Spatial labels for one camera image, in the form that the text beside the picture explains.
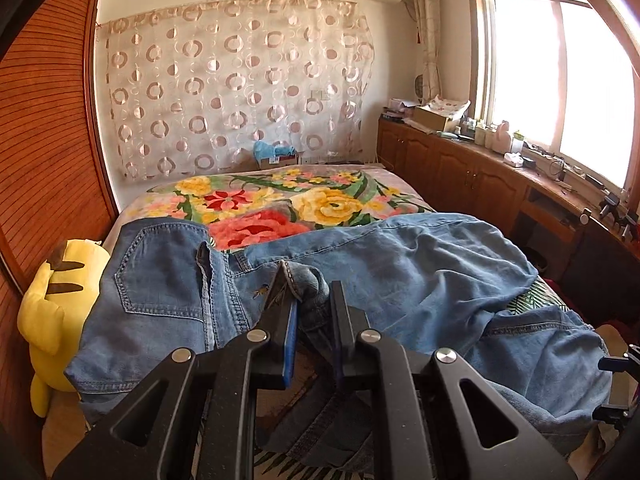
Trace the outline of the blue denim jeans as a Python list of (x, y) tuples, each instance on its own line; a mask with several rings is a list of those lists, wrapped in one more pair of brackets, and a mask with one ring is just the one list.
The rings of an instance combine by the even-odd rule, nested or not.
[(111, 411), (171, 351), (212, 351), (251, 330), (280, 268), (302, 341), (322, 360), (332, 356), (329, 286), (339, 281), (383, 335), (426, 354), (457, 351), (562, 454), (608, 400), (603, 339), (573, 310), (512, 314), (508, 304), (540, 276), (477, 218), (401, 214), (235, 250), (217, 249), (201, 224), (149, 218), (120, 229), (66, 367), (86, 419)]

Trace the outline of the palm leaf bed sheet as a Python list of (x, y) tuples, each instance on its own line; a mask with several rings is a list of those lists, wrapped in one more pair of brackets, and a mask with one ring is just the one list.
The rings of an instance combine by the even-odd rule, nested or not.
[[(516, 297), (508, 304), (512, 314), (524, 314), (542, 307), (558, 307), (561, 311), (570, 310), (566, 303), (542, 278), (536, 278), (528, 292)], [(254, 453), (255, 479), (372, 479), (373, 474), (332, 466), (308, 466), (286, 453), (264, 451), (258, 448)]]

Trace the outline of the long wooden cabinet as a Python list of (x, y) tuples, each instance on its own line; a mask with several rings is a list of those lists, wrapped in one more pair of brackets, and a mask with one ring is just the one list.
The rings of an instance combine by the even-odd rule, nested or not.
[(552, 280), (585, 315), (631, 323), (639, 314), (639, 252), (614, 231), (602, 208), (536, 170), (402, 122), (378, 122), (378, 159), (440, 211), (472, 214), (524, 247), (541, 231)]

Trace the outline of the yellow Pikachu plush toy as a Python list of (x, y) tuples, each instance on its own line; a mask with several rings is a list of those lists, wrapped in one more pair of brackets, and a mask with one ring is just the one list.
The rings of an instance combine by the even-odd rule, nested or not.
[(73, 392), (65, 370), (78, 351), (86, 319), (99, 296), (110, 254), (93, 240), (66, 240), (37, 270), (24, 293), (17, 328), (29, 345), (34, 378), (30, 403), (45, 418), (52, 392)]

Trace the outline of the floral blanket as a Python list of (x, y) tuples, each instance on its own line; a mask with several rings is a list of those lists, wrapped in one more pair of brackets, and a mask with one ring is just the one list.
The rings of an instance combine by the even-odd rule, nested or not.
[(116, 226), (149, 218), (191, 221), (206, 227), (217, 249), (235, 250), (432, 210), (381, 166), (297, 165), (154, 186), (124, 209)]

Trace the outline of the blue item on box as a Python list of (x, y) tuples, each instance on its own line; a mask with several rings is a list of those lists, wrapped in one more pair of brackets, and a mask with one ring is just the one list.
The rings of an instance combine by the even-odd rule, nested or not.
[(272, 145), (262, 140), (254, 143), (253, 156), (260, 169), (295, 165), (298, 159), (291, 145)]

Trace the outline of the white pink bottle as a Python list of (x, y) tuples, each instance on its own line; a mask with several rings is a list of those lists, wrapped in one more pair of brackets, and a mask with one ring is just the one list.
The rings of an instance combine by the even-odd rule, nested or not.
[(510, 153), (511, 146), (512, 136), (510, 133), (510, 125), (506, 120), (503, 120), (496, 128), (491, 149), (498, 154), (504, 155)]

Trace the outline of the wooden slatted wardrobe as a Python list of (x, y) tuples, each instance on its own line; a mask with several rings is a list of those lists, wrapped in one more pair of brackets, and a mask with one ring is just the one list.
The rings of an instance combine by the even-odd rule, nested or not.
[(42, 471), (18, 307), (66, 238), (116, 217), (94, 104), (98, 0), (1, 0), (1, 448)]

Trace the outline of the cardboard box on cabinet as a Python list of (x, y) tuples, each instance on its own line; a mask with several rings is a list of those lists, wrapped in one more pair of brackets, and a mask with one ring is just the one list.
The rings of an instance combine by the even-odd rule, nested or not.
[(413, 107), (411, 119), (428, 130), (453, 132), (470, 104), (470, 101), (456, 101), (435, 96), (426, 104)]

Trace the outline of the circle pattern sheer curtain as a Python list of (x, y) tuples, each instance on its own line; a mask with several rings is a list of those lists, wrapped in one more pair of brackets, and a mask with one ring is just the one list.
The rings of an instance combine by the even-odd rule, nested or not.
[(358, 157), (374, 45), (350, 0), (206, 0), (99, 30), (120, 173), (172, 179), (248, 165), (268, 145)]

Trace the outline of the small round fan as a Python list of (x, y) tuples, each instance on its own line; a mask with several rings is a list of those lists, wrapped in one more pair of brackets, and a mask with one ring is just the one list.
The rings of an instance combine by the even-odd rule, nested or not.
[(416, 94), (416, 99), (420, 102), (424, 102), (424, 84), (423, 84), (423, 75), (419, 74), (416, 76), (414, 80), (414, 93)]

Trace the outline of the beige side curtain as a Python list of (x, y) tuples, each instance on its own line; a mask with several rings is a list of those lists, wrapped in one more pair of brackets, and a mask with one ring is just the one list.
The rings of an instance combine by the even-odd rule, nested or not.
[(421, 46), (422, 101), (426, 103), (436, 98), (440, 93), (439, 0), (413, 0), (413, 5)]

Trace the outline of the window with wooden frame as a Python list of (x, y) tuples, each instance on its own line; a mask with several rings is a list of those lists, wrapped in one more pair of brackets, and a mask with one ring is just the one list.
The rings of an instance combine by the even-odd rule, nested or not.
[(474, 115), (639, 191), (639, 74), (589, 0), (470, 0)]

